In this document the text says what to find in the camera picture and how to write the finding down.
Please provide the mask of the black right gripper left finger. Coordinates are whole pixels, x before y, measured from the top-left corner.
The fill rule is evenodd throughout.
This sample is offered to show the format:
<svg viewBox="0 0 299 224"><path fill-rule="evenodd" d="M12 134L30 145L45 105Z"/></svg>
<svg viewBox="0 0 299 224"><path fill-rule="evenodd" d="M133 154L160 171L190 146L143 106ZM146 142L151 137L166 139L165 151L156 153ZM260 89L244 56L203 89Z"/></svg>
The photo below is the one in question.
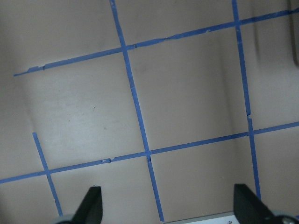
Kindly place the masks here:
<svg viewBox="0 0 299 224"><path fill-rule="evenodd" d="M73 216L74 224L100 224L103 218L101 186L90 187Z"/></svg>

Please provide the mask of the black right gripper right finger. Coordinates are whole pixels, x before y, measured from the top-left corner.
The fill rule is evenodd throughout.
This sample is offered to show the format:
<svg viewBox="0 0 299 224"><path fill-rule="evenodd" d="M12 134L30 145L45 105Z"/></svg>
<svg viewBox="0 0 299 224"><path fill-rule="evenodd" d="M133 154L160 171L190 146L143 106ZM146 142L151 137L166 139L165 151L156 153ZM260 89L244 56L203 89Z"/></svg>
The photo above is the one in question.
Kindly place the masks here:
<svg viewBox="0 0 299 224"><path fill-rule="evenodd" d="M234 215L240 224L269 224L275 217L246 184L234 185Z"/></svg>

